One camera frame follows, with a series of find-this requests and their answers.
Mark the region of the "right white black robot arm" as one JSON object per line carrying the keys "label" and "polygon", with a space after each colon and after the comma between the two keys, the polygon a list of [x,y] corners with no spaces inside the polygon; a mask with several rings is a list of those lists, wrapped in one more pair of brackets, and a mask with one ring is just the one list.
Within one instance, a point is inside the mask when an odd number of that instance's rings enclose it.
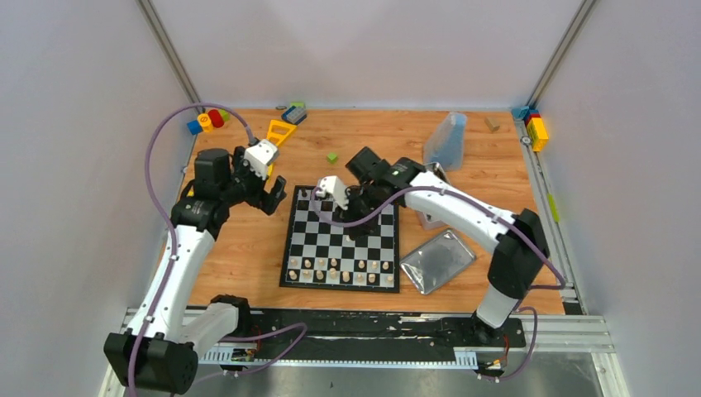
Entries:
{"label": "right white black robot arm", "polygon": [[487,292],[475,312],[472,333],[493,345],[505,333],[504,323],[531,290],[550,251],[539,215],[483,203],[451,186],[426,166],[402,157],[391,164],[369,147],[346,168],[358,183],[346,190],[342,214],[363,233],[384,204],[396,203],[435,218],[464,233],[491,254]]}

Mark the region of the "clear plastic container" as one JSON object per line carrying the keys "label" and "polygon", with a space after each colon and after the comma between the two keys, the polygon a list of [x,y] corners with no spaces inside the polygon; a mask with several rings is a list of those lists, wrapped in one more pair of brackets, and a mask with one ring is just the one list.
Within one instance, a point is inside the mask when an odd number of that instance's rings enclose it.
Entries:
{"label": "clear plastic container", "polygon": [[465,155],[467,121],[464,113],[449,112],[424,144],[422,162],[438,163],[445,171],[460,170]]}

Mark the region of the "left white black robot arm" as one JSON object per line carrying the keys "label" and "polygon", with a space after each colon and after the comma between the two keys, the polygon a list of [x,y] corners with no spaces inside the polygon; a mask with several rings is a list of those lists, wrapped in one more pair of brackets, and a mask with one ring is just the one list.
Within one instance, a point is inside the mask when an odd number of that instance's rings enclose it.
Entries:
{"label": "left white black robot arm", "polygon": [[286,180],[265,190],[269,168],[279,157],[267,141],[233,152],[200,151],[194,177],[165,218],[165,252],[136,315],[126,331],[110,333],[105,356],[130,395],[138,389],[182,395],[193,384],[198,361],[228,336],[245,341],[253,331],[246,299],[220,294],[191,323],[184,312],[198,273],[212,250],[231,207],[246,203],[271,215],[285,198]]}

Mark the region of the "red cylinder block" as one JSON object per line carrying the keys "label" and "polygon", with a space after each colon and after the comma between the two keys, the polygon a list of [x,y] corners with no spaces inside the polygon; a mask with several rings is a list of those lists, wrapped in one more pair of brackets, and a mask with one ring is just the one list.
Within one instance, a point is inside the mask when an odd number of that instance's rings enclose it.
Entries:
{"label": "red cylinder block", "polygon": [[224,120],[223,112],[221,109],[212,108],[207,112],[207,115],[211,121],[212,126],[215,129],[221,128],[224,126],[225,120]]}

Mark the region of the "white metal box dark pieces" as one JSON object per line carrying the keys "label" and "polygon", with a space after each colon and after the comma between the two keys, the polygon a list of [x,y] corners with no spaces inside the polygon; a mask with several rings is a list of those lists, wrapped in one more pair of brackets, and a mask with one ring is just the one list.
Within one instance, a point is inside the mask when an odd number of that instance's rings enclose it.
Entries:
{"label": "white metal box dark pieces", "polygon": [[[446,174],[445,170],[442,168],[440,163],[430,162],[430,163],[426,163],[424,166],[429,172],[433,173],[441,181],[443,181],[447,184],[450,183],[450,181],[447,177],[447,174]],[[418,221],[420,222],[420,224],[424,230],[428,231],[428,230],[433,230],[433,229],[437,229],[437,228],[446,226],[446,224],[444,222],[437,220],[436,218],[434,218],[430,214],[416,212],[416,215],[417,215]]]}

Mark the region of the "silver metal tray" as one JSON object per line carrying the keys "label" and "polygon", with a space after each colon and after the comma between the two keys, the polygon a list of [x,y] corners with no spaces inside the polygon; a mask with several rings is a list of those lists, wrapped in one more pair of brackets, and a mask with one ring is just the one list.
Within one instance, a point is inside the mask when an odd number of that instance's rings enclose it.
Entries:
{"label": "silver metal tray", "polygon": [[423,243],[399,262],[401,269],[420,294],[432,294],[471,266],[474,251],[447,228]]}

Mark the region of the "yellow triangular toy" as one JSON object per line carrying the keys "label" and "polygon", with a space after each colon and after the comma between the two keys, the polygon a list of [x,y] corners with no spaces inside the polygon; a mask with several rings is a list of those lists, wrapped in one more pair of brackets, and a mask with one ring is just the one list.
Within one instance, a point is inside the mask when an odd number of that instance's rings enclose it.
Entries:
{"label": "yellow triangular toy", "polygon": [[281,120],[271,120],[266,133],[266,140],[280,147],[297,131],[297,129],[297,125]]}

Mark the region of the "blue cube block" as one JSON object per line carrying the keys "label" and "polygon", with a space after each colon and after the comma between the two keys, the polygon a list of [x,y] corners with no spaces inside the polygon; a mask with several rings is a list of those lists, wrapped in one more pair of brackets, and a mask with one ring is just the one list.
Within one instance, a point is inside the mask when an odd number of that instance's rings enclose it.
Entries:
{"label": "blue cube block", "polygon": [[193,136],[196,136],[203,131],[203,128],[198,120],[192,120],[191,122],[188,122],[187,128]]}

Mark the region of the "small wooden block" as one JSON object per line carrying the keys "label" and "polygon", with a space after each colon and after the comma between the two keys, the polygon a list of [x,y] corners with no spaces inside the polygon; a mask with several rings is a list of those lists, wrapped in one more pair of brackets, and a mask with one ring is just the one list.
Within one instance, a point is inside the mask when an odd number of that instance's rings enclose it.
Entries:
{"label": "small wooden block", "polygon": [[494,117],[486,117],[486,118],[484,119],[484,122],[485,122],[485,125],[487,126],[487,128],[488,128],[491,132],[496,132],[496,131],[498,131],[499,128],[501,127],[501,124],[500,124],[500,122],[498,121],[498,119],[496,119],[496,118],[494,118]]}

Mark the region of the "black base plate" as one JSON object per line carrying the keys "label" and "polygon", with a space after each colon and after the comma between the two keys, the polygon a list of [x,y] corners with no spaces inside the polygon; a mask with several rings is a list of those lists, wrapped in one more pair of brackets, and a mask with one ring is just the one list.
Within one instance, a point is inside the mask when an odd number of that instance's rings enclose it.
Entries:
{"label": "black base plate", "polygon": [[256,359],[284,352],[302,361],[452,361],[457,347],[523,348],[527,339],[520,320],[510,318],[497,331],[478,332],[469,313],[377,312],[316,309],[254,309],[235,337],[258,337],[303,323],[297,329],[255,341]]}

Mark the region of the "yellow lego brick stack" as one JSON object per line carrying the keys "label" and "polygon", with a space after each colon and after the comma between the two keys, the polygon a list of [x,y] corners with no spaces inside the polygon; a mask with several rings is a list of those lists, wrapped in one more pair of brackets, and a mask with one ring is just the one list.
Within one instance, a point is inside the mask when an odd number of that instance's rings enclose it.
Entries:
{"label": "yellow lego brick stack", "polygon": [[542,151],[548,141],[549,135],[541,117],[531,117],[526,124],[527,134],[531,139],[532,150],[534,152]]}

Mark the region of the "black white chessboard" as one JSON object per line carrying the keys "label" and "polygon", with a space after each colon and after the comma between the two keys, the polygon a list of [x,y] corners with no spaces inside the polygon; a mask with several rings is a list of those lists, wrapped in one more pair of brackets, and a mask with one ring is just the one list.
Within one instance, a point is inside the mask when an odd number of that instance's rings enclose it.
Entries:
{"label": "black white chessboard", "polygon": [[[311,192],[308,185],[294,189],[279,285],[397,294],[398,205],[383,209],[376,233],[352,241],[343,228],[319,220],[310,206]],[[331,268],[338,271],[336,280],[328,276]]]}

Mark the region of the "yellow cylinder block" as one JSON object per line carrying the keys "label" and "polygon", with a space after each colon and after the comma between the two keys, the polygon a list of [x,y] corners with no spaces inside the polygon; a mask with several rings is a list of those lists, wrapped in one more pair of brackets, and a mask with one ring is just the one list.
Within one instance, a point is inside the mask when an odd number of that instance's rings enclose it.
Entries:
{"label": "yellow cylinder block", "polygon": [[198,115],[197,121],[202,132],[211,132],[214,130],[212,119],[210,118],[208,113],[200,113]]}

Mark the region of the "blue grey toy block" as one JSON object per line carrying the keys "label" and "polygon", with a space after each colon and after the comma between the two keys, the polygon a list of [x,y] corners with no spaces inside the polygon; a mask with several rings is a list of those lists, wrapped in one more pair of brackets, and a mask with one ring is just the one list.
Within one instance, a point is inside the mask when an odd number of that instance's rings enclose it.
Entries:
{"label": "blue grey toy block", "polygon": [[307,116],[308,111],[304,102],[292,102],[281,115],[281,118],[284,122],[289,124],[299,125],[307,118]]}

